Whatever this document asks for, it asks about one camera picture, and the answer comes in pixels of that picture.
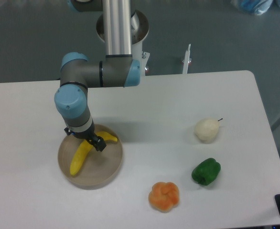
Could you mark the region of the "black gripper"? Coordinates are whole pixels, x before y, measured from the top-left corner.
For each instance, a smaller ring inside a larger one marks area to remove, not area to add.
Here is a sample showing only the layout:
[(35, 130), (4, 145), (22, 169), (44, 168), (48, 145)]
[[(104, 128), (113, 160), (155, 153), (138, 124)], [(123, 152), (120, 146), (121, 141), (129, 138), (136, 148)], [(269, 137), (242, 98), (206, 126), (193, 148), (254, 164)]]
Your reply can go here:
[(94, 127), (90, 127), (83, 132), (75, 132), (66, 127), (64, 131), (66, 135), (72, 135), (76, 138), (87, 140), (87, 142), (92, 145), (96, 151), (102, 152), (107, 146), (105, 140), (95, 134)]

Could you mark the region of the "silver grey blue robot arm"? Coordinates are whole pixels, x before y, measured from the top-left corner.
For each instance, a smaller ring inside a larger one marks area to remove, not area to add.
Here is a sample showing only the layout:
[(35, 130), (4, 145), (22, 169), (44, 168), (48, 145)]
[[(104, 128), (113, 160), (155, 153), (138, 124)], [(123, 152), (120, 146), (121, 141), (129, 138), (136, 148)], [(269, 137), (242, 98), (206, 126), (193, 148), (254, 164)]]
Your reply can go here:
[(132, 19), (136, 10), (130, 0), (69, 0), (67, 3), (77, 12), (103, 12), (106, 59), (89, 63), (82, 53), (66, 54), (54, 103), (66, 124), (67, 135), (84, 139), (97, 151), (103, 151), (106, 143), (95, 134), (88, 89), (130, 87), (140, 83), (140, 62), (132, 55)]

